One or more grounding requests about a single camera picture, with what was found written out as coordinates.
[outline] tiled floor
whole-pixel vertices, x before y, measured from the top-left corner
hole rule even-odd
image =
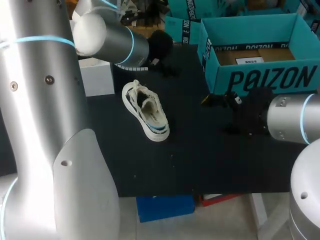
[[[287,193],[264,194],[269,214]],[[247,195],[208,207],[197,207],[190,215],[140,223],[136,199],[121,198],[119,240],[256,240],[257,231]],[[273,240],[292,240],[284,226]]]

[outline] sneaker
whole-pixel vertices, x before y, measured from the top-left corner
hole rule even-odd
[[[156,93],[134,80],[123,87],[122,100],[130,113],[139,120],[150,140],[161,142],[167,139],[169,124]]]

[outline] shoe box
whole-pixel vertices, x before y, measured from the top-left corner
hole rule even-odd
[[[243,11],[238,13],[238,16],[256,16],[256,15],[273,15],[273,14],[284,14],[281,7],[267,8],[261,10],[248,10],[247,7]]]
[[[309,92],[320,83],[320,41],[296,13],[202,19],[197,54],[217,95]]]
[[[225,0],[168,0],[168,2],[172,16],[191,21],[223,17],[228,6]]]
[[[168,12],[165,16],[165,32],[177,43],[197,45],[200,26],[200,22],[172,17],[171,12]]]
[[[164,30],[175,42],[197,45],[202,18],[229,16],[244,6],[244,0],[169,0]]]

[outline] black object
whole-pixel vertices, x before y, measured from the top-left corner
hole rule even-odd
[[[166,65],[162,62],[173,49],[174,42],[171,36],[164,31],[156,30],[148,38],[148,43],[149,56],[145,66],[148,67],[150,71],[161,73],[164,78],[170,76],[178,77],[180,73],[178,67]]]
[[[174,47],[163,63],[181,68],[179,78],[115,67],[113,80],[122,89],[138,79],[158,94],[170,126],[164,142],[146,137],[124,106],[121,91],[87,98],[120,197],[288,192],[292,167],[306,146],[265,135],[226,134],[223,128],[232,122],[233,111],[200,105],[209,91],[197,46]],[[0,175],[14,171],[14,155],[0,118]]]
[[[149,56],[152,62],[154,59],[163,60],[172,50],[174,42],[169,34],[164,31],[156,30],[148,38]]]
[[[242,103],[233,108],[233,121],[225,130],[229,134],[242,134],[252,136],[256,134],[269,134],[267,125],[267,112],[271,101],[275,98],[270,87],[254,87]]]
[[[229,107],[233,111],[237,111],[241,103],[241,98],[238,96],[236,92],[232,91],[229,93],[227,92],[225,95],[216,95],[210,93],[202,100],[201,105],[205,107]]]

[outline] black table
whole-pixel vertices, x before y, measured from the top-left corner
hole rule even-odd
[[[227,135],[222,129],[232,120],[231,110],[200,106],[208,88],[196,47],[175,47],[165,63],[182,68],[179,78],[114,67],[118,93],[88,98],[119,196],[288,192],[293,164],[305,145]],[[166,141],[150,141],[124,106],[121,89],[133,79],[158,94],[170,126]],[[2,120],[0,161],[0,176],[16,171]]]

